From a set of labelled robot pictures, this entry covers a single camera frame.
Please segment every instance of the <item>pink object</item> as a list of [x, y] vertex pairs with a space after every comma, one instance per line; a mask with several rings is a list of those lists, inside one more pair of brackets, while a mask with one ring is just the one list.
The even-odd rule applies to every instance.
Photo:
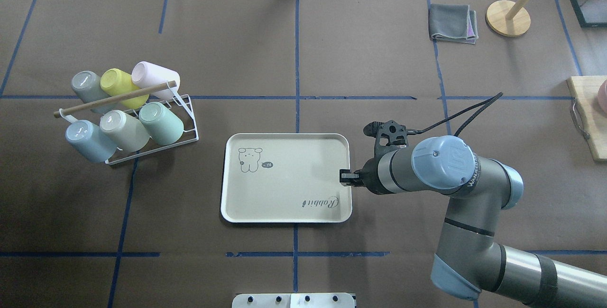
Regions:
[[598, 89], [598, 105], [607, 113], [607, 81], [604, 81]]

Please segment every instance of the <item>folded cloth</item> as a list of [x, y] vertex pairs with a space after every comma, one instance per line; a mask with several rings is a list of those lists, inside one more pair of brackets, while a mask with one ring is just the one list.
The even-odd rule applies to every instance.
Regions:
[[431, 4], [428, 15], [430, 37], [436, 40], [476, 44], [477, 12], [466, 4]]

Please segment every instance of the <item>cutting board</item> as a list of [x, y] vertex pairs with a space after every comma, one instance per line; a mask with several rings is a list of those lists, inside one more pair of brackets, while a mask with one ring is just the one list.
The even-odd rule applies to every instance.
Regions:
[[567, 80], [571, 95], [577, 99], [576, 109], [583, 128], [590, 138], [588, 146], [596, 161], [607, 161], [607, 113], [598, 105], [598, 88], [604, 76], [574, 76]]

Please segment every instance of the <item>round wooden base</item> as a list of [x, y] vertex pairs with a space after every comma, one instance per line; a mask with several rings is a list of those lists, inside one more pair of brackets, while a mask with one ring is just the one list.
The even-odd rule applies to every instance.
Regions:
[[492, 30], [503, 36], [521, 36], [531, 26], [531, 17], [525, 8], [516, 13], [512, 20], [506, 20], [506, 14], [514, 6], [514, 1], [499, 0], [489, 6], [485, 19]]

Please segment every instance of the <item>bear drawing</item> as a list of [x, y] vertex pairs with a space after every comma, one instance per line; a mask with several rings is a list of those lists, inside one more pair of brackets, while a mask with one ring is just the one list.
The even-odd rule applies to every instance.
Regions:
[[259, 167], [259, 159], [262, 148], [238, 148], [238, 159], [242, 172], [256, 172]]

